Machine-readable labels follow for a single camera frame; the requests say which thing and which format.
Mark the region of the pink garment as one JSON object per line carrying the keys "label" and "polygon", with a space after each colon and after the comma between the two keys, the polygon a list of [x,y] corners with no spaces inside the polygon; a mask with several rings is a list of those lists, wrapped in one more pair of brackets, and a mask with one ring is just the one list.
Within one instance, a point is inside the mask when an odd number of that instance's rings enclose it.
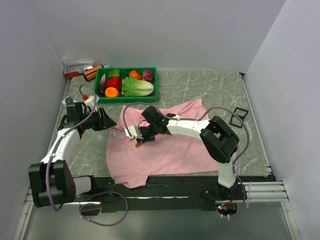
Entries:
{"label": "pink garment", "polygon": [[179,175],[215,172],[217,162],[199,139],[159,134],[154,142],[137,147],[125,134],[125,125],[147,126],[142,111],[123,107],[115,127],[109,131],[106,163],[116,184],[127,188],[145,185],[151,175]]}

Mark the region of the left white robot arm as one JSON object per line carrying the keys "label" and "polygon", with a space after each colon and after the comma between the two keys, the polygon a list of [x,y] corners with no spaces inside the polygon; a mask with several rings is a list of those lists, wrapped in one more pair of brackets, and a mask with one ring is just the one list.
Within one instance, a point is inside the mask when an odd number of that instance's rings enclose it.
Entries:
{"label": "left white robot arm", "polygon": [[116,122],[97,107],[98,96],[84,96],[84,100],[66,97],[62,101],[66,114],[58,126],[56,140],[40,163],[28,169],[33,203],[38,208],[52,206],[59,211],[63,204],[72,203],[80,195],[87,201],[99,195],[94,176],[72,176],[68,161],[86,130],[107,130]]}

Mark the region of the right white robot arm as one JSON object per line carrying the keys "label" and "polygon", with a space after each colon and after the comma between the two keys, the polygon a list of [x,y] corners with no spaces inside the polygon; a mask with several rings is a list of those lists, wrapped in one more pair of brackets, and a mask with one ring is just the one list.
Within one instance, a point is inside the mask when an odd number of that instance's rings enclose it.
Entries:
{"label": "right white robot arm", "polygon": [[221,117],[183,120],[174,113],[163,115],[153,106],[144,110],[142,116],[149,125],[137,127],[136,140],[139,144],[154,142],[158,134],[181,135],[201,140],[209,155],[217,162],[219,195],[226,200],[235,195],[233,161],[240,140]]}

